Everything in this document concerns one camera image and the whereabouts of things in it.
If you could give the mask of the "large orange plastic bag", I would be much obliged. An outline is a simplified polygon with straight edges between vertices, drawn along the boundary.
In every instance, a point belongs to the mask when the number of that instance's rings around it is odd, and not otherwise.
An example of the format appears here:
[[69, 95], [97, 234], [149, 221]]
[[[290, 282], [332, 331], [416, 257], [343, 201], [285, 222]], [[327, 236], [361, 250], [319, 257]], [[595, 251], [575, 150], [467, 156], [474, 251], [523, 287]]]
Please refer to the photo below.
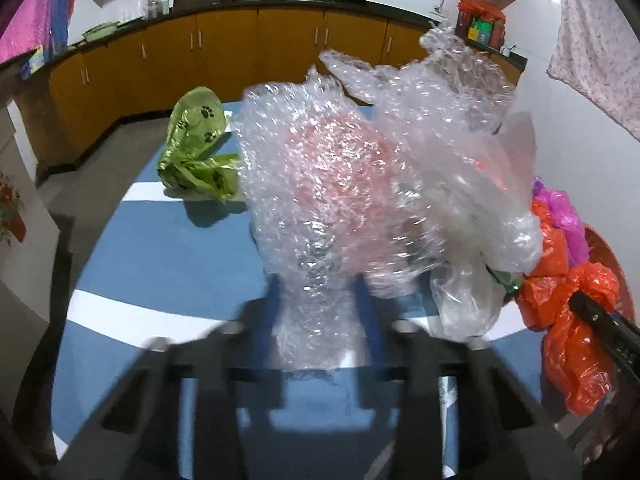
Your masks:
[[570, 297], [583, 292], [608, 313], [620, 298], [614, 272], [598, 262], [538, 266], [526, 276], [516, 302], [525, 325], [546, 334], [542, 367], [573, 414], [589, 415], [612, 388], [614, 365], [594, 340], [591, 327], [570, 310]]

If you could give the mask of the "clear bubble wrap sheet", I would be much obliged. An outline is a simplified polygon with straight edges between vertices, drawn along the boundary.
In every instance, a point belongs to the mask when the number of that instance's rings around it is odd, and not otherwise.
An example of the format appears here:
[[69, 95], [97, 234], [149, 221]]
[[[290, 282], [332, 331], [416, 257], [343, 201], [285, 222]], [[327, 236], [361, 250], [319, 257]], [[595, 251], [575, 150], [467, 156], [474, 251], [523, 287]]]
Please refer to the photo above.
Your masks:
[[357, 275], [375, 297], [413, 295], [444, 262], [449, 216], [532, 212], [535, 131], [512, 84], [450, 25], [419, 44], [401, 67], [326, 50], [300, 84], [244, 93], [240, 187], [283, 287], [287, 370], [334, 370], [355, 349]]

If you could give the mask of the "red plastic trash basket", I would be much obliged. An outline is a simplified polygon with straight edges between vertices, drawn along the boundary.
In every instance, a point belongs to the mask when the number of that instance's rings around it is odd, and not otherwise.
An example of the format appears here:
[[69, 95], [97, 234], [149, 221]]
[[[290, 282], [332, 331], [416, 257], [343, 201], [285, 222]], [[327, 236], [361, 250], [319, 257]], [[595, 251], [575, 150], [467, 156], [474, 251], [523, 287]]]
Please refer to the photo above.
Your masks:
[[616, 304], [616, 311], [620, 312], [628, 321], [636, 322], [634, 300], [632, 299], [623, 268], [618, 262], [613, 249], [608, 246], [604, 238], [591, 226], [588, 226], [588, 224], [585, 225], [585, 231], [586, 241], [589, 246], [589, 260], [591, 262], [602, 263], [604, 266], [610, 268], [620, 283], [620, 299]]

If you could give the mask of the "wooden lower kitchen cabinets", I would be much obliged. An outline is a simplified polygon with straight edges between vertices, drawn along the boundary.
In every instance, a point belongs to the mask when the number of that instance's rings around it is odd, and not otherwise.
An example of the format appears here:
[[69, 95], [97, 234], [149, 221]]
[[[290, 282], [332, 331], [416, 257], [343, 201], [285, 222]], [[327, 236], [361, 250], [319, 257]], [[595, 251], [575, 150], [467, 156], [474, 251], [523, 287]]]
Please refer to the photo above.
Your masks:
[[172, 110], [196, 87], [222, 102], [248, 87], [304, 80], [334, 49], [372, 65], [420, 58], [434, 22], [404, 12], [267, 4], [166, 18], [63, 55], [21, 82], [14, 100], [41, 170], [78, 165], [114, 125]]

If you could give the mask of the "small orange plastic bag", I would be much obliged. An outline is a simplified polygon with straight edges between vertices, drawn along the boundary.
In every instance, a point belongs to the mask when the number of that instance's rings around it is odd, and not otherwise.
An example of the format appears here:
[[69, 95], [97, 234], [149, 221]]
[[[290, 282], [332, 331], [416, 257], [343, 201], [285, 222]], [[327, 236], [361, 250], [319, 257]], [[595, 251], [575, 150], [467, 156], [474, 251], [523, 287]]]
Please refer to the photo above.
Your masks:
[[536, 268], [529, 273], [530, 278], [556, 278], [570, 272], [567, 242], [564, 231], [556, 228], [548, 206], [534, 198], [530, 210], [540, 221], [542, 233], [542, 254]]

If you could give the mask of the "blue white striped tablecloth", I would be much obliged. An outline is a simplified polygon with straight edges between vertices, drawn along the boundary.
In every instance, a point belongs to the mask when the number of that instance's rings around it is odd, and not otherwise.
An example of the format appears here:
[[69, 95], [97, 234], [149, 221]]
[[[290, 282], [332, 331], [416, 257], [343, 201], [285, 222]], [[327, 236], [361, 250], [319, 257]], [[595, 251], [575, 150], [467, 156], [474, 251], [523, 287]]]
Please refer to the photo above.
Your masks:
[[[156, 336], [186, 342], [251, 318], [267, 290], [245, 211], [168, 196], [145, 166], [70, 297], [52, 393], [58, 454], [75, 454], [92, 411]], [[242, 382], [239, 423], [255, 479], [384, 479], [398, 387], [356, 356], [329, 375]]]

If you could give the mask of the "small green plastic scrap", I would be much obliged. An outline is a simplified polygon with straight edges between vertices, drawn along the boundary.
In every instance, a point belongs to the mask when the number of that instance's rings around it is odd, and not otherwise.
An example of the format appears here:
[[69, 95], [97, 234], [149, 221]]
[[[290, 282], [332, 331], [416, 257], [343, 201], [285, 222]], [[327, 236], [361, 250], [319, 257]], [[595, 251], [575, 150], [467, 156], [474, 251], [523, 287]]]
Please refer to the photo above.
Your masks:
[[507, 294], [515, 294], [522, 286], [525, 276], [521, 273], [498, 271], [486, 266], [487, 271], [496, 283], [501, 285]]

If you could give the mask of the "clear plastic bag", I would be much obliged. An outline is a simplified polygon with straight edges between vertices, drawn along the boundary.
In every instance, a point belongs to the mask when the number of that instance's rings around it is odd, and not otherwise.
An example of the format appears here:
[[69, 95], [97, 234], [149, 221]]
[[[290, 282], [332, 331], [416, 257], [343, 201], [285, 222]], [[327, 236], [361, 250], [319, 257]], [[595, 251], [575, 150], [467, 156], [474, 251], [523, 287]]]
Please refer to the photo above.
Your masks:
[[462, 211], [446, 219], [444, 234], [444, 262], [430, 277], [439, 333], [454, 341], [484, 336], [506, 294], [491, 273], [522, 275], [536, 268], [542, 255], [540, 221], [529, 211], [498, 219]]

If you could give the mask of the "magenta plastic bag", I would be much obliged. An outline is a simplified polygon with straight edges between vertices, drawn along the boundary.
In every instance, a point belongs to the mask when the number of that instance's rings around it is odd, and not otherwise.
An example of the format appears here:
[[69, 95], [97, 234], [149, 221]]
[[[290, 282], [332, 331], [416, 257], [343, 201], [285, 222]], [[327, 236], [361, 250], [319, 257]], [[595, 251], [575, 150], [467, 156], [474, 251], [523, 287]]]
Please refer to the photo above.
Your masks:
[[544, 181], [540, 177], [536, 177], [533, 198], [541, 200], [547, 206], [553, 226], [563, 231], [570, 267], [587, 262], [589, 260], [589, 246], [586, 240], [586, 229], [567, 192], [547, 188]]

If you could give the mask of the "flower sticker white cabinet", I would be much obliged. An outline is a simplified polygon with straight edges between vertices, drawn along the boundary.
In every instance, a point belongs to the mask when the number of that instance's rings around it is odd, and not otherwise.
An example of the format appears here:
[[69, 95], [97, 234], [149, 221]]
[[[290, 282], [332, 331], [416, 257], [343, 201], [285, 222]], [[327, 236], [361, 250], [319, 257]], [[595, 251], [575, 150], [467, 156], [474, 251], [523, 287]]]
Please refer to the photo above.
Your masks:
[[1, 107], [1, 281], [36, 315], [50, 320], [60, 230], [25, 166], [16, 128]]

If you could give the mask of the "green paw print bag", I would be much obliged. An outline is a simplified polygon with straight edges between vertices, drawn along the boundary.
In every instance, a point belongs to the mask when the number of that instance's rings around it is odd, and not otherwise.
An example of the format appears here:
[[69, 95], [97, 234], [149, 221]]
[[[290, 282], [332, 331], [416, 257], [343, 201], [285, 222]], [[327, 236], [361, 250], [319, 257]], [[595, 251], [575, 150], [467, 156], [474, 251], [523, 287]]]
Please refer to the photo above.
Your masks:
[[198, 87], [178, 99], [169, 117], [156, 171], [165, 188], [194, 192], [218, 203], [239, 191], [240, 155], [221, 151], [229, 121], [213, 90]]

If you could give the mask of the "pink floral hanging cloth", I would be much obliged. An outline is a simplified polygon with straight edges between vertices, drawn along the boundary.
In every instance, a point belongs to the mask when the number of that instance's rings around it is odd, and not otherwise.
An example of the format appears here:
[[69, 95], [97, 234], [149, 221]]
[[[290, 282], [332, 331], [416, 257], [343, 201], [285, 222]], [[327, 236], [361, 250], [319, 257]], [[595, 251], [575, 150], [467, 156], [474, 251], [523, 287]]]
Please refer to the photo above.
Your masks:
[[638, 138], [639, 39], [615, 0], [561, 0], [547, 73]]

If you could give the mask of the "white cup on counter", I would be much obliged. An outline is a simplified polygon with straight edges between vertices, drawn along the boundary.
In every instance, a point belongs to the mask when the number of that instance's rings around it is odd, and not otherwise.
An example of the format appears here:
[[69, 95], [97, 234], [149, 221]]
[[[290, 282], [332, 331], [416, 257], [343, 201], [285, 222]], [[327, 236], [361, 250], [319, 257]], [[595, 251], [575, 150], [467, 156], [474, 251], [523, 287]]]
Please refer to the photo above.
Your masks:
[[510, 58], [514, 53], [514, 47], [504, 44], [500, 49], [500, 54], [505, 58]]

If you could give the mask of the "red bag with containers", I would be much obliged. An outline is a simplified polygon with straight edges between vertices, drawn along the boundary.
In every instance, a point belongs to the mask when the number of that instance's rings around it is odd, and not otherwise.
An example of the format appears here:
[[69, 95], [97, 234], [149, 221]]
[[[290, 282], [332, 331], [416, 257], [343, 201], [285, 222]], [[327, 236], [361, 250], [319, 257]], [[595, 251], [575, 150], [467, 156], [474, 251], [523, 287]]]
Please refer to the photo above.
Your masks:
[[485, 0], [459, 0], [456, 35], [500, 50], [506, 33], [506, 16]]

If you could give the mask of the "green basin on counter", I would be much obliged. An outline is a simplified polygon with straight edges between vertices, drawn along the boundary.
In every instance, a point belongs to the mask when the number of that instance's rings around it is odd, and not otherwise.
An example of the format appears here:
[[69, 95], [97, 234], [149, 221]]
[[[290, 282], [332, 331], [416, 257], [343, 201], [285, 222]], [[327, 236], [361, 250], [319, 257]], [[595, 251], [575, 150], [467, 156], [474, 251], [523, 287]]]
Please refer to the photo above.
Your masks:
[[106, 22], [91, 27], [82, 34], [85, 42], [93, 42], [111, 36], [119, 28], [119, 22]]

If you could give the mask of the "clear jar on counter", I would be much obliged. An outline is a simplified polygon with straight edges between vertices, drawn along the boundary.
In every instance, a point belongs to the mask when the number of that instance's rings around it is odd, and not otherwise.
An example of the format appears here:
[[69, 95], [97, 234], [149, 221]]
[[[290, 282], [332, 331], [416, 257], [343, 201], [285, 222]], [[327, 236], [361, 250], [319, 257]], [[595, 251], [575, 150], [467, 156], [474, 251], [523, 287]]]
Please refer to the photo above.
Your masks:
[[143, 0], [144, 17], [147, 20], [154, 20], [169, 12], [168, 0]]

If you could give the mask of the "magenta blue hanging cloth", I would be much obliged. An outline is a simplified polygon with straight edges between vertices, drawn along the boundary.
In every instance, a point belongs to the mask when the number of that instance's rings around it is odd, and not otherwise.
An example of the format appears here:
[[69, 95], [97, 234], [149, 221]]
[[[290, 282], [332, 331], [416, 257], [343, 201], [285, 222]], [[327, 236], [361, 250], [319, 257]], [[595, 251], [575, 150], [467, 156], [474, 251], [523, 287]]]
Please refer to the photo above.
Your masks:
[[23, 0], [1, 34], [1, 63], [32, 51], [21, 66], [23, 80], [38, 72], [68, 45], [75, 0]]

